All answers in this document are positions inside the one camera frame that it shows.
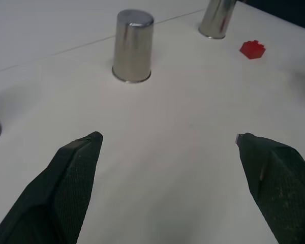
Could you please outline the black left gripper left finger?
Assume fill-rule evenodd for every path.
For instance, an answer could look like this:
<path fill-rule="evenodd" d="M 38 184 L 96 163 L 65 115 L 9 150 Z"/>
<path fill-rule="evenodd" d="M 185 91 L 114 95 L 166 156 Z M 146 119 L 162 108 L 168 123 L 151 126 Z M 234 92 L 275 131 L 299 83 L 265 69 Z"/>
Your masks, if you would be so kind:
<path fill-rule="evenodd" d="M 61 147 L 0 223 L 0 243 L 76 243 L 102 142 L 95 131 Z"/>

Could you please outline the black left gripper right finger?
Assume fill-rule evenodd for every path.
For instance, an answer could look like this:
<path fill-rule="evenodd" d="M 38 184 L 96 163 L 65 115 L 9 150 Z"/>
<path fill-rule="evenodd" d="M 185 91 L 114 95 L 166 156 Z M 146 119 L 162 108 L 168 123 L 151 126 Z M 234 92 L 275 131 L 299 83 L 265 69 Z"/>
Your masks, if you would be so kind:
<path fill-rule="evenodd" d="M 250 193 L 278 243 L 305 243 L 305 160 L 285 144 L 238 134 Z"/>

